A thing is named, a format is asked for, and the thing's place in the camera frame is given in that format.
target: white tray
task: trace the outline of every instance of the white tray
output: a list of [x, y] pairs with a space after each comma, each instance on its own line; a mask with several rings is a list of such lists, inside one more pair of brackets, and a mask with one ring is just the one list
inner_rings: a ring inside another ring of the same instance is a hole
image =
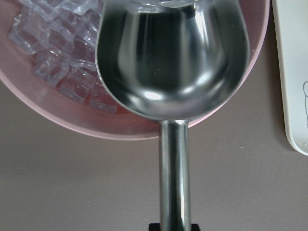
[[308, 155], [308, 0], [272, 0], [286, 135]]

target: pink plastic bowl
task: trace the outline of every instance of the pink plastic bowl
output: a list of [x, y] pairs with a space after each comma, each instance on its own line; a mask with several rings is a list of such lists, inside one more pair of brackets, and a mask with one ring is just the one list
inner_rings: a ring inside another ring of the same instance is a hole
[[[30, 58], [11, 43], [7, 34], [21, 5], [0, 0], [0, 79], [25, 104], [49, 120], [74, 131], [113, 140], [142, 140], [157, 137], [158, 125], [120, 108], [114, 114], [80, 105], [59, 94], [31, 73]], [[251, 46], [250, 73], [265, 37], [270, 0], [240, 0]], [[193, 126], [215, 111], [193, 121]]]

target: gray table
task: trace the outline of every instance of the gray table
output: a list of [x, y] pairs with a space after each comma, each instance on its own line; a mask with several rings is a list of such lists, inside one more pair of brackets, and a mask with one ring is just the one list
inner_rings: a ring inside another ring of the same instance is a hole
[[[158, 140], [109, 141], [41, 117], [0, 84], [0, 231], [146, 231], [159, 221]], [[308, 229], [308, 156], [284, 132], [273, 18], [247, 81], [190, 129], [201, 231]]]

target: metal handle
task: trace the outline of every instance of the metal handle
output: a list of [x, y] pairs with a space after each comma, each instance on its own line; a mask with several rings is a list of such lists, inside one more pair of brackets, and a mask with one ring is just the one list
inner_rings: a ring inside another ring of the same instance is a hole
[[162, 121], [160, 129], [161, 231], [191, 231], [188, 122]]

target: stainless steel scoop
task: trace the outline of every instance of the stainless steel scoop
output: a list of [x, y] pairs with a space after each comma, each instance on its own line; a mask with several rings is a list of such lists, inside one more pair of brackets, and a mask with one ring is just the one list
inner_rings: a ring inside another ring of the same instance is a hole
[[102, 82], [160, 129], [161, 230], [189, 231], [188, 123], [226, 102], [249, 44], [237, 0], [106, 0], [96, 51]]

